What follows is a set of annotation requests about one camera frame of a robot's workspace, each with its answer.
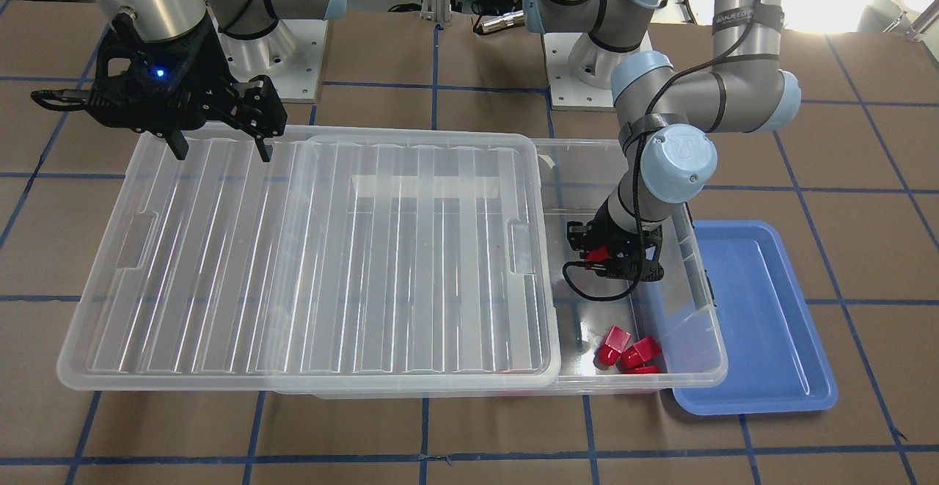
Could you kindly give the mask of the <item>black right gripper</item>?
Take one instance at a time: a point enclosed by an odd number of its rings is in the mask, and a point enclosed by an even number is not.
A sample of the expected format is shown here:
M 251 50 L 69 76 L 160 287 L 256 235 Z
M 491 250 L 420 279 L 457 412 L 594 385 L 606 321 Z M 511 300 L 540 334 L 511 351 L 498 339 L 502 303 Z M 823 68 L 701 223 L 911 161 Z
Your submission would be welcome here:
M 237 81 L 211 19 L 180 36 L 146 43 L 130 19 L 114 19 L 98 50 L 88 113 L 112 128 L 158 133 L 178 161 L 190 144 L 183 131 L 220 120 L 248 134 L 261 161 L 267 140 L 285 133 L 284 103 L 268 75 Z

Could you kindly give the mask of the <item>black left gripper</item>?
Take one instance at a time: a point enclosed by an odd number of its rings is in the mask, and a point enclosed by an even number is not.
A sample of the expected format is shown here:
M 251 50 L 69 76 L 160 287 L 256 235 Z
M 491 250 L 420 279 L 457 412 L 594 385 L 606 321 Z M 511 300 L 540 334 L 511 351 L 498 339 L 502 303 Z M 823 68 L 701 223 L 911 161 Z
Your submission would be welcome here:
M 660 264 L 663 233 L 661 227 L 643 230 L 640 234 L 622 230 L 613 221 L 593 219 L 587 223 L 566 223 L 566 237 L 578 254 L 577 266 L 593 271 L 597 277 L 654 283 L 663 279 Z M 584 255 L 607 245 L 610 258 L 602 263 L 587 263 Z

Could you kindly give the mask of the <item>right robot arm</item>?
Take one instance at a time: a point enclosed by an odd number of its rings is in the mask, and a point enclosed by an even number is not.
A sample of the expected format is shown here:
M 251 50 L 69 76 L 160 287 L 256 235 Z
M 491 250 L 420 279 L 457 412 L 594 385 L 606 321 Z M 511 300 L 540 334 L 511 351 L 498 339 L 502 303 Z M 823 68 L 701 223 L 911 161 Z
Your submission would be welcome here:
M 268 45 L 288 19 L 343 17 L 348 0 L 95 0 L 108 30 L 91 87 L 51 91 L 57 110 L 85 112 L 109 128 L 150 133 L 187 157 L 187 131 L 209 120 L 248 134 L 263 161 L 286 110 L 271 77 L 291 55 L 268 47 L 250 67 L 238 44 Z

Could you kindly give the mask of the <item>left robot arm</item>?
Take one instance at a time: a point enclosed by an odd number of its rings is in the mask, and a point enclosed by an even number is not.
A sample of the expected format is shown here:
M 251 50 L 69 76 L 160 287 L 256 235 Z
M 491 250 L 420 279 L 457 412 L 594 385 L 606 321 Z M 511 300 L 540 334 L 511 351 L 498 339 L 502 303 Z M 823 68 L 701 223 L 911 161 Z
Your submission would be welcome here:
M 717 170 L 714 133 L 777 131 L 801 89 L 779 67 L 781 0 L 715 0 L 713 57 L 678 70 L 643 38 L 661 0 L 522 0 L 527 30 L 578 33 L 613 98 L 627 171 L 586 223 L 571 222 L 574 267 L 597 277 L 660 280 L 660 225 Z

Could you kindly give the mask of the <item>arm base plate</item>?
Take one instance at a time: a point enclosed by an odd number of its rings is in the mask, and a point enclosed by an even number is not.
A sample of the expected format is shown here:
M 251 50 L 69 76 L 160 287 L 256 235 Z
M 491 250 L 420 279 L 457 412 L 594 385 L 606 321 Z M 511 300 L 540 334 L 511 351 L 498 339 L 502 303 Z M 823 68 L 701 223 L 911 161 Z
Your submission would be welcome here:
M 628 53 L 600 48 L 586 33 L 545 34 L 543 45 L 553 110 L 614 111 L 611 76 Z
M 239 81 L 267 75 L 284 103 L 315 103 L 329 22 L 281 20 L 267 36 L 254 40 L 220 36 L 231 73 Z

